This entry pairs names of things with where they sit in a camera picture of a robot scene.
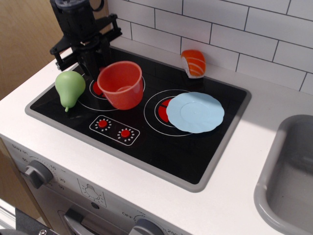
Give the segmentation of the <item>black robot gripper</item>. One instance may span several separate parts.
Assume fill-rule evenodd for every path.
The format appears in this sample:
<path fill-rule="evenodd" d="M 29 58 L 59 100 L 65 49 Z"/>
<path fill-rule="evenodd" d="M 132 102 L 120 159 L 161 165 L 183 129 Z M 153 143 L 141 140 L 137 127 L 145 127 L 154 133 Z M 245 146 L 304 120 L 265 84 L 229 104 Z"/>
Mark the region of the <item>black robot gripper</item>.
<path fill-rule="evenodd" d="M 97 8 L 89 0 L 51 0 L 50 4 L 63 32 L 61 40 L 50 50 L 58 69 L 79 63 L 86 75 L 97 79 L 99 68 L 111 63 L 110 42 L 122 35 L 117 15 L 95 18 L 94 12 L 104 7 L 103 0 Z"/>

